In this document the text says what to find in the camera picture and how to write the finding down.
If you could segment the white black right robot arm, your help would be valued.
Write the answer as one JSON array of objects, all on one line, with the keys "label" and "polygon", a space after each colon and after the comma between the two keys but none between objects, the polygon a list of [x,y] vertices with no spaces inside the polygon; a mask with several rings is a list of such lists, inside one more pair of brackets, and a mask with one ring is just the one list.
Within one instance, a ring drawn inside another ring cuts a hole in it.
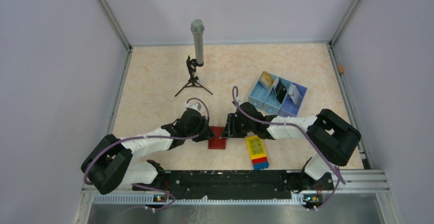
[{"label": "white black right robot arm", "polygon": [[224,138],[245,138],[253,133],[263,140],[306,139],[316,155],[308,160],[300,175],[306,189],[314,189],[321,177],[332,171],[345,182],[339,167],[346,166],[361,140],[361,133],[333,112],[324,108],[319,114],[304,118],[263,115],[249,102],[229,113]]}]

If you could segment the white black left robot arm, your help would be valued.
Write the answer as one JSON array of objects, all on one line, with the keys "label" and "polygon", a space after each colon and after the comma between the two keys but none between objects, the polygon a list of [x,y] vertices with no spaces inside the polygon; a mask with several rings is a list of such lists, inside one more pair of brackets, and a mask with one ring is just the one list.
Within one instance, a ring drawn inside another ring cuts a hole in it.
[{"label": "white black left robot arm", "polygon": [[135,137],[120,139],[106,135],[81,165],[84,181],[100,194],[108,194],[120,185],[146,184],[160,189],[164,176],[156,163],[134,161],[158,151],[179,147],[186,140],[194,142],[214,138],[208,120],[196,108],[187,108],[181,118],[156,130]]}]

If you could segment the black tripod stand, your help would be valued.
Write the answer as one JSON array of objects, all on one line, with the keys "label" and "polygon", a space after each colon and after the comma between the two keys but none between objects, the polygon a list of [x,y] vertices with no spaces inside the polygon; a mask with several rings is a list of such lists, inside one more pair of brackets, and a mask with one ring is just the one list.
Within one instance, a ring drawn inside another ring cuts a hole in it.
[{"label": "black tripod stand", "polygon": [[189,88],[189,87],[203,88],[208,93],[213,95],[213,93],[210,90],[208,90],[206,87],[204,87],[199,83],[199,77],[195,75],[197,71],[197,67],[202,67],[203,65],[204,65],[203,63],[199,64],[195,58],[191,59],[190,56],[188,55],[186,59],[186,66],[189,73],[189,79],[187,83],[175,94],[175,97],[178,96],[181,93],[181,91],[183,91],[185,88]]}]

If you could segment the grey microphone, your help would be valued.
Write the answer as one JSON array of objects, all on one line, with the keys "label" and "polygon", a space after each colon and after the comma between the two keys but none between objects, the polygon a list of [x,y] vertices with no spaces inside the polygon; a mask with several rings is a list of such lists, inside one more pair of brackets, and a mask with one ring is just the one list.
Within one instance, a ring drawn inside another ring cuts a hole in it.
[{"label": "grey microphone", "polygon": [[193,34],[193,43],[196,54],[197,66],[204,65],[203,33],[205,31],[202,20],[195,19],[191,22],[190,30]]}]

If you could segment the yellow red blue toy block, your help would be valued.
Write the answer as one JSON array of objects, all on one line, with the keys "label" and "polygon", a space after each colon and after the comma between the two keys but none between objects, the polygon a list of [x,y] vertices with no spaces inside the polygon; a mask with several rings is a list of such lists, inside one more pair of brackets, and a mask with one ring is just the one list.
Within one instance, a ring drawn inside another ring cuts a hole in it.
[{"label": "yellow red blue toy block", "polygon": [[254,171],[269,168],[269,161],[263,141],[258,136],[246,137],[246,145]]}]

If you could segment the red leather card holder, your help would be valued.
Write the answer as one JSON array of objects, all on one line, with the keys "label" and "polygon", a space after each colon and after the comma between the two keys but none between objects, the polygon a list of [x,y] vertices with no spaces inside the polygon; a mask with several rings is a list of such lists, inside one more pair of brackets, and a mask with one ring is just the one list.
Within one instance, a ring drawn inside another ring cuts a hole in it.
[{"label": "red leather card holder", "polygon": [[208,140],[208,149],[225,150],[227,139],[221,137],[225,127],[210,126],[210,128],[214,134],[214,137]]}]

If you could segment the small tan object on rail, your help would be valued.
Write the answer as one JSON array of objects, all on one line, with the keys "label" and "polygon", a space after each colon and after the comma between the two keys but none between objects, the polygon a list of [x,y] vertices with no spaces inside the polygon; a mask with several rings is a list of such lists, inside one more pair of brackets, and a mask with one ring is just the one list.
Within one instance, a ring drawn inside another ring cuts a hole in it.
[{"label": "small tan object on rail", "polygon": [[340,75],[342,75],[345,72],[344,67],[341,64],[337,65],[337,69]]}]

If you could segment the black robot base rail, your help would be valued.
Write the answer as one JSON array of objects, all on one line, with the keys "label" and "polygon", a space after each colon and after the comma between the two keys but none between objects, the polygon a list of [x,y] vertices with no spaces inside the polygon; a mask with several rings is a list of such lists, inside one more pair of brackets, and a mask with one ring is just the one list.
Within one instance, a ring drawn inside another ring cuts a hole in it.
[{"label": "black robot base rail", "polygon": [[159,174],[151,187],[167,190],[178,200],[272,200],[334,189],[330,173],[319,180],[297,170],[173,170]]}]

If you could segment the blue three-slot card box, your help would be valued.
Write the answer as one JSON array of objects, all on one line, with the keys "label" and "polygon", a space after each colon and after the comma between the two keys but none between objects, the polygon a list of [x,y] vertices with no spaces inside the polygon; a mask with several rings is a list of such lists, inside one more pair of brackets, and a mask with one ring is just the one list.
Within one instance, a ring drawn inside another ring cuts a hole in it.
[{"label": "blue three-slot card box", "polygon": [[258,110],[282,117],[297,117],[308,88],[263,71],[248,101]]}]

